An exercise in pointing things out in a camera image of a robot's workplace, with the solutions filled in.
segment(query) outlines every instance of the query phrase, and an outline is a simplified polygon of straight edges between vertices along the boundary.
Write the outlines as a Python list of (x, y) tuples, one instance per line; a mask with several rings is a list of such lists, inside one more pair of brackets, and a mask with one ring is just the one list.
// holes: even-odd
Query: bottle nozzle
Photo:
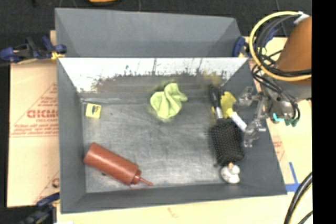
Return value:
[(152, 183), (152, 182), (149, 182), (149, 181), (147, 181), (146, 179), (143, 179), (142, 177), (140, 177), (139, 180), (140, 180), (141, 182), (146, 183), (146, 184), (149, 185), (149, 186), (153, 186), (153, 183)]

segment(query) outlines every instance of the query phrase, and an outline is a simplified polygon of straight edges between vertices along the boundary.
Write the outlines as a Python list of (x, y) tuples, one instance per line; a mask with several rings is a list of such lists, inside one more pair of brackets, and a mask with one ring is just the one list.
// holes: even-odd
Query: microfiber cloth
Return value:
[(180, 92), (176, 82), (167, 84), (163, 91), (156, 92), (151, 97), (151, 106), (163, 119), (169, 119), (178, 114), (182, 108), (182, 102), (188, 100), (187, 96)]

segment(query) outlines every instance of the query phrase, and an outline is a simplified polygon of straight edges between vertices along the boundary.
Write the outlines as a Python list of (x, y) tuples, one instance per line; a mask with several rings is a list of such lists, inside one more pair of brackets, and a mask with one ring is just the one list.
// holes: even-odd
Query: black hairbrush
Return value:
[(228, 119), (223, 119), (218, 90), (210, 85), (210, 99), (215, 108), (217, 123), (210, 129), (215, 150), (217, 164), (221, 166), (237, 162), (244, 158), (244, 150), (241, 145), (242, 135), (236, 124)]

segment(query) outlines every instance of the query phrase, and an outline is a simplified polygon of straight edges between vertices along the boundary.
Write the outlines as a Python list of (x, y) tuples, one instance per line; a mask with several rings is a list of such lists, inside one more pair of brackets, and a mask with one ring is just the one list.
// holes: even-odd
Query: yellow cable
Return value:
[(299, 12), (276, 12), (273, 14), (270, 14), (268, 16), (266, 16), (264, 19), (260, 20), (252, 29), (252, 32), (250, 34), (249, 37), (249, 50), (251, 53), (252, 58), (254, 59), (254, 61), (256, 62), (256, 64), (261, 68), (262, 71), (264, 71), (267, 75), (269, 75), (270, 77), (277, 79), (277, 80), (282, 80), (282, 81), (299, 81), (299, 80), (304, 80), (304, 79), (309, 79), (311, 78), (311, 74), (310, 75), (302, 75), (302, 76), (297, 76), (297, 77), (284, 77), (284, 76), (279, 76), (276, 75), (270, 71), (268, 71), (263, 64), (259, 61), (259, 59), (257, 58), (255, 52), (254, 52), (254, 48), (253, 48), (253, 40), (254, 40), (254, 35), (256, 33), (256, 31), (259, 29), (259, 27), (266, 21), (273, 19), (275, 17), (278, 16), (282, 16), (282, 15), (300, 15), (301, 13)]

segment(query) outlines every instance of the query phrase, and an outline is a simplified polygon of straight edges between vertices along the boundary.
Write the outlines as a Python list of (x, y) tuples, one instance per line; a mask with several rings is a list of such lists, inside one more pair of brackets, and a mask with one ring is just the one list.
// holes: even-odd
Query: cardboard sheet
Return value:
[(59, 191), (56, 64), (12, 65), (7, 206)]

